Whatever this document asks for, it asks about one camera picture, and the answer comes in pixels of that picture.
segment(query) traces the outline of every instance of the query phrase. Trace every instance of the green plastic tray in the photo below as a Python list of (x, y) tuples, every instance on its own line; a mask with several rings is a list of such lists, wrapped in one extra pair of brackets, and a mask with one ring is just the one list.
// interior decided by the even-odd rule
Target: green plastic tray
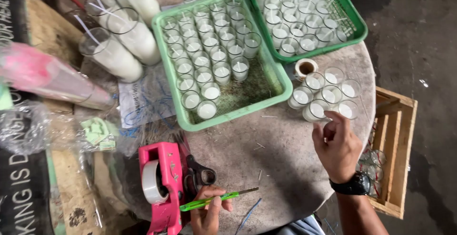
[(187, 111), (181, 105), (181, 92), (176, 87), (177, 74), (172, 60), (168, 57), (168, 46), (164, 41), (164, 33), (160, 21), (167, 16), (179, 16), (180, 11), (192, 10), (198, 4), (212, 4), (214, 0), (198, 0), (181, 5), (156, 15), (152, 20), (157, 45), (162, 56), (165, 73), (170, 85), (174, 108), (178, 123), (186, 131), (198, 131), (243, 115), (272, 106), (287, 100), (292, 94), (292, 82), (288, 78), (283, 66), (273, 58), (265, 44), (265, 38), (259, 31), (252, 17), (252, 5), (249, 0), (243, 0), (242, 6), (246, 9), (247, 19), (252, 22), (253, 31), (260, 34), (263, 42), (260, 45), (257, 57), (249, 61), (248, 78), (243, 82), (232, 80), (228, 85), (221, 86), (221, 100), (214, 118), (203, 120), (196, 113)]
[(320, 55), (323, 53), (327, 53), (329, 51), (333, 51), (336, 49), (340, 49), (345, 46), (353, 45), (356, 43), (359, 43), (363, 41), (368, 34), (368, 28), (366, 23), (363, 21), (362, 17), (359, 15), (357, 12), (356, 8), (352, 4), (350, 0), (335, 0), (332, 3), (332, 8), (336, 13), (338, 13), (338, 16), (340, 17), (346, 17), (347, 20), (343, 21), (342, 23), (351, 28), (352, 31), (350, 31), (350, 38), (348, 41), (345, 43), (340, 43), (340, 44), (335, 44), (319, 49), (315, 49), (313, 51), (310, 51), (305, 54), (300, 54), (300, 55), (295, 55), (292, 57), (284, 57), (280, 55), (275, 47), (273, 46), (273, 39), (271, 38), (271, 35), (268, 33), (268, 29), (265, 25), (265, 21), (263, 19), (262, 13), (260, 11), (259, 5), (257, 4), (256, 0), (251, 0), (252, 4), (254, 5), (254, 18), (257, 22), (257, 24), (260, 27), (260, 30), (262, 31), (263, 37), (266, 39), (266, 44), (268, 46), (268, 49), (271, 51), (273, 56), (277, 59), (279, 59), (282, 63), (292, 63), (296, 62), (300, 59), (303, 58), (310, 58), (316, 55)]

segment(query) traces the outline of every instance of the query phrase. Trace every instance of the pink tape dispenser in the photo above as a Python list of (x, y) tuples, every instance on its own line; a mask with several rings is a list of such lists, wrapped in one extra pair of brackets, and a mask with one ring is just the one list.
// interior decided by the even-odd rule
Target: pink tape dispenser
[(178, 145), (159, 142), (140, 147), (138, 153), (143, 192), (152, 205), (147, 235), (164, 232), (177, 235), (189, 221), (181, 219), (179, 210), (186, 202)]

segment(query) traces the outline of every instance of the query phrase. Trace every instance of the small tape roll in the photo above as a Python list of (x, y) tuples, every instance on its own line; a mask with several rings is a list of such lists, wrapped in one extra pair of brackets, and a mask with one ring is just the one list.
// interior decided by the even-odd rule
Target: small tape roll
[(144, 196), (151, 205), (165, 202), (168, 199), (168, 191), (164, 190), (161, 177), (158, 160), (152, 160), (145, 164), (141, 184)]

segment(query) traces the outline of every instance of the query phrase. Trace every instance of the scissors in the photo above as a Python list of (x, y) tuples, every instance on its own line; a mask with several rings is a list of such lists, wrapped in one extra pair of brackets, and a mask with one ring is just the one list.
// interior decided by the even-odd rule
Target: scissors
[(195, 161), (191, 154), (189, 143), (183, 131), (174, 134), (174, 139), (178, 143), (180, 152), (183, 184), (188, 195), (189, 201), (192, 201), (198, 193), (198, 185), (208, 186), (216, 182), (216, 172), (205, 166), (200, 165)]

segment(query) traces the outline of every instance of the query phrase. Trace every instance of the black watch strap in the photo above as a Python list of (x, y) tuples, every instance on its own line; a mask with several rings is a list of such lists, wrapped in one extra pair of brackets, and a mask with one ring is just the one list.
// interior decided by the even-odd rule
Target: black watch strap
[(370, 192), (370, 178), (361, 171), (356, 171), (346, 183), (334, 183), (330, 180), (330, 185), (334, 191), (345, 195), (367, 195)]

